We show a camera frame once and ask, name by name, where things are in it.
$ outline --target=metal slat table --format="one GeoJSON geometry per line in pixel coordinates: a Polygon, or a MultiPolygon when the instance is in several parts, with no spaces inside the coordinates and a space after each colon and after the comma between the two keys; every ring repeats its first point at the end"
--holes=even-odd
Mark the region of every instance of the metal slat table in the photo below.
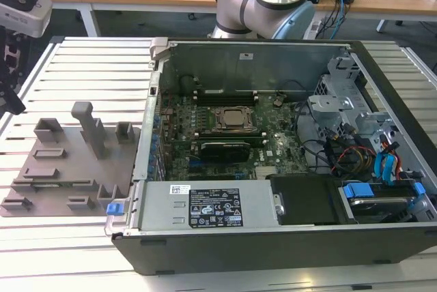
{"type": "MultiPolygon", "coordinates": [[[[91,100],[95,116],[105,124],[132,121],[140,126],[151,74],[149,45],[147,38],[66,38],[48,46],[20,93],[26,113],[0,121],[0,199],[8,194],[33,145],[39,118],[56,117],[64,126],[78,125],[70,116],[74,101],[91,100]]],[[[366,45],[381,56],[381,66],[400,66],[387,68],[387,74],[402,76],[414,68],[421,72],[419,62],[401,57],[407,54],[404,49],[376,42],[366,45]]],[[[433,89],[426,95],[437,98],[433,89]]],[[[351,291],[354,284],[370,284],[379,291],[436,289],[437,248],[395,265],[144,277],[104,235],[105,220],[0,217],[1,290],[351,291]]]]}

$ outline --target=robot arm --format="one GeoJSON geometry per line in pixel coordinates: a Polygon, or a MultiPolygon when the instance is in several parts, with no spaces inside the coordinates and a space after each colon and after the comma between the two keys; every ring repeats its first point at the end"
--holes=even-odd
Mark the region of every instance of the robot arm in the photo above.
{"type": "Polygon", "coordinates": [[[25,80],[31,38],[40,38],[50,21],[50,0],[0,0],[0,117],[25,110],[17,93],[25,80]]]}
{"type": "Polygon", "coordinates": [[[307,0],[218,0],[212,37],[301,39],[314,13],[307,0]]]}

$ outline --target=motherboard chip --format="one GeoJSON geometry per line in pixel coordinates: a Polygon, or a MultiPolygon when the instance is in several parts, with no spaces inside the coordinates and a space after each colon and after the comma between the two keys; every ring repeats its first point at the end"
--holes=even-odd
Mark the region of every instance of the motherboard chip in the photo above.
{"type": "Polygon", "coordinates": [[[241,110],[225,110],[223,114],[223,121],[226,127],[239,127],[244,124],[244,118],[241,110]]]}
{"type": "Polygon", "coordinates": [[[216,125],[213,132],[239,131],[254,132],[251,109],[247,106],[233,106],[216,108],[213,110],[216,117],[216,125]]]}

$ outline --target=desk leg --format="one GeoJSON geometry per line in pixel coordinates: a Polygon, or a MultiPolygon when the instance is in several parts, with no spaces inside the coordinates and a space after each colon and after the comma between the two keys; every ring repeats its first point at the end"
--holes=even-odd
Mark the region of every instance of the desk leg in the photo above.
{"type": "Polygon", "coordinates": [[[380,20],[380,23],[378,24],[378,27],[376,27],[376,31],[378,33],[382,33],[384,32],[384,29],[386,27],[386,25],[389,23],[388,20],[380,20]]]}
{"type": "Polygon", "coordinates": [[[91,4],[82,3],[79,7],[79,11],[81,12],[83,24],[87,30],[88,37],[94,38],[100,36],[100,28],[91,4]]]}

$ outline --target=warning label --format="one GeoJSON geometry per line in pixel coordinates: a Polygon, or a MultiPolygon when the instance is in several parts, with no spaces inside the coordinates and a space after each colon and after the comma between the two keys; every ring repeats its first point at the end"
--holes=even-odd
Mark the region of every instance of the warning label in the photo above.
{"type": "Polygon", "coordinates": [[[240,190],[190,190],[188,223],[194,229],[241,227],[240,190]]]}

